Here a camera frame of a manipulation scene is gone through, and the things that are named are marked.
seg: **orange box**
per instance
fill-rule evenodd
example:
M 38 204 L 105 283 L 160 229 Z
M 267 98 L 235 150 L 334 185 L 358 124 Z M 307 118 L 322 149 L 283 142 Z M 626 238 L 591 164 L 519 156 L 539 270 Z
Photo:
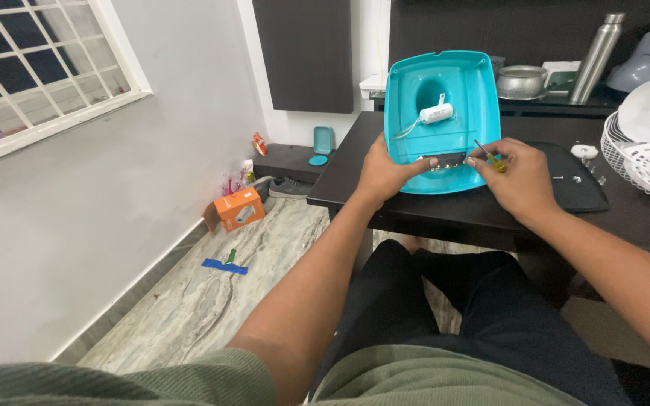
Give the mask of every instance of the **orange box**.
M 204 210 L 203 217 L 210 233 L 214 233 L 217 220 L 225 230 L 232 231 L 265 217 L 265 209 L 255 188 L 249 187 L 213 201 Z

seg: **blue tape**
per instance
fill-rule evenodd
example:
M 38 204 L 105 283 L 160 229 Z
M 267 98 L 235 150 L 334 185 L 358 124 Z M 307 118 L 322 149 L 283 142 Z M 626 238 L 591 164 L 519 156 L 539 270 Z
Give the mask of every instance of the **blue tape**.
M 247 267 L 238 267 L 235 264 L 224 265 L 223 263 L 217 261 L 216 259 L 207 258 L 204 260 L 202 265 L 204 267 L 214 268 L 216 270 L 227 271 L 227 272 L 232 272 L 241 275 L 247 275 Z

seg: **marble floor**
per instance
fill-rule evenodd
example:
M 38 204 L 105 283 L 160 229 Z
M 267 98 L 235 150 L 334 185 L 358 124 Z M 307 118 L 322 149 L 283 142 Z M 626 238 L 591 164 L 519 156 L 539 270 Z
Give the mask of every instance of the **marble floor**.
M 266 293 L 329 224 L 327 210 L 304 200 L 270 198 L 268 215 L 230 233 L 207 234 L 99 341 L 78 365 L 116 374 L 183 364 L 223 347 Z M 374 246 L 402 235 L 375 231 Z M 486 248 L 427 240 L 433 252 L 465 254 Z M 237 249 L 247 275 L 202 266 Z M 425 292 L 442 332 L 457 332 L 460 315 L 437 288 Z

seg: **aluminum pot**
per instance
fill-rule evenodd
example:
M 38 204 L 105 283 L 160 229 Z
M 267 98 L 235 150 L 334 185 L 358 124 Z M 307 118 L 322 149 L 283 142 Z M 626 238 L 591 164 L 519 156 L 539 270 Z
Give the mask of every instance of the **aluminum pot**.
M 501 68 L 495 88 L 498 97 L 506 99 L 532 99 L 545 93 L 543 87 L 548 70 L 541 67 L 516 65 Z

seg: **olive green sweater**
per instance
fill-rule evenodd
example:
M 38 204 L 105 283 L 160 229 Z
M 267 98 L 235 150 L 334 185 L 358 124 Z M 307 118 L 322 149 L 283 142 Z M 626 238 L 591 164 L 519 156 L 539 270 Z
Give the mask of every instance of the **olive green sweater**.
M 226 348 L 193 364 L 117 376 L 57 364 L 0 365 L 0 404 L 275 404 L 275 385 L 255 355 Z M 504 366 L 446 350 L 380 345 L 338 362 L 313 403 L 579 404 Z

